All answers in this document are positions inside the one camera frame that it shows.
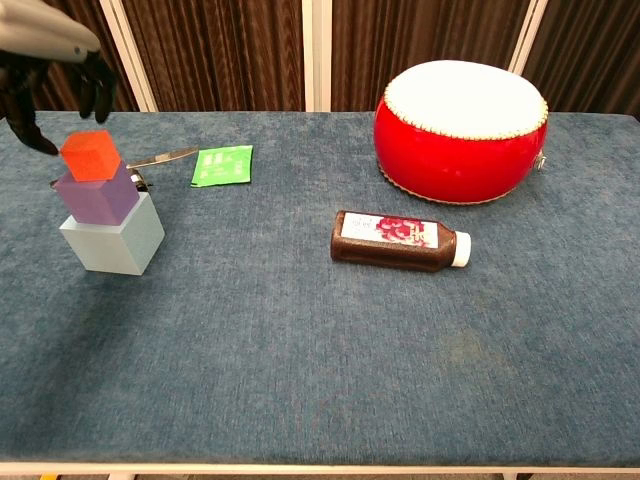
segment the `brown bottle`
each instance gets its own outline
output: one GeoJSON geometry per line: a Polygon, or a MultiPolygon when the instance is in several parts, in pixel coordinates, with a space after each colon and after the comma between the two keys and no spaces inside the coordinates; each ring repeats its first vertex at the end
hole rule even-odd
{"type": "Polygon", "coordinates": [[[382,267],[437,272],[464,267],[471,254],[468,233],[439,222],[340,210],[331,235],[331,258],[382,267]]]}

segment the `white drumhead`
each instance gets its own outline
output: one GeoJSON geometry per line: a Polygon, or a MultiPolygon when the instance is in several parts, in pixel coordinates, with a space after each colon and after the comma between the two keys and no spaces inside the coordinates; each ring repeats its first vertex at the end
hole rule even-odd
{"type": "Polygon", "coordinates": [[[426,131],[466,139],[526,135],[547,119],[529,81],[479,63],[439,60],[405,70],[387,86],[389,109],[426,131]]]}

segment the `drum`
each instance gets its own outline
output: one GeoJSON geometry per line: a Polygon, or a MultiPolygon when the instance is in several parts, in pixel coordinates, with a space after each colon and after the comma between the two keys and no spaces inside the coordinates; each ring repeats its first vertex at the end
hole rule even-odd
{"type": "Polygon", "coordinates": [[[451,60],[416,65],[389,83],[376,110],[380,169],[428,200],[495,200],[531,171],[547,115],[538,90],[513,73],[451,60]]]}

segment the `pink label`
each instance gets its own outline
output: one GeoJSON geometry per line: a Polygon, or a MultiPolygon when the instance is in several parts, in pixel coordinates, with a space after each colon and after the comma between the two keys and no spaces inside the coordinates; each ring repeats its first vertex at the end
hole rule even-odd
{"type": "Polygon", "coordinates": [[[438,248],[438,224],[421,220],[347,212],[341,235],[355,240],[438,248]]]}

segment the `curtain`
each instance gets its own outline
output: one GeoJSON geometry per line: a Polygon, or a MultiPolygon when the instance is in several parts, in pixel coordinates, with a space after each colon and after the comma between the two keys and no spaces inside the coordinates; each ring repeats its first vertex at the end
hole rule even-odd
{"type": "MultiPolygon", "coordinates": [[[[114,110],[137,111],[138,106],[127,80],[120,56],[109,32],[99,0],[45,0],[82,23],[96,34],[105,61],[118,77],[114,110]]],[[[77,110],[78,105],[59,64],[52,64],[42,87],[34,91],[34,103],[38,110],[77,110]]]]}
{"type": "Polygon", "coordinates": [[[304,110],[300,0],[123,3],[159,110],[304,110]]]}
{"type": "Polygon", "coordinates": [[[549,0],[523,75],[552,110],[640,119],[640,2],[549,0]]]}
{"type": "Polygon", "coordinates": [[[508,68],[528,0],[333,0],[332,110],[373,110],[429,60],[508,68]]]}

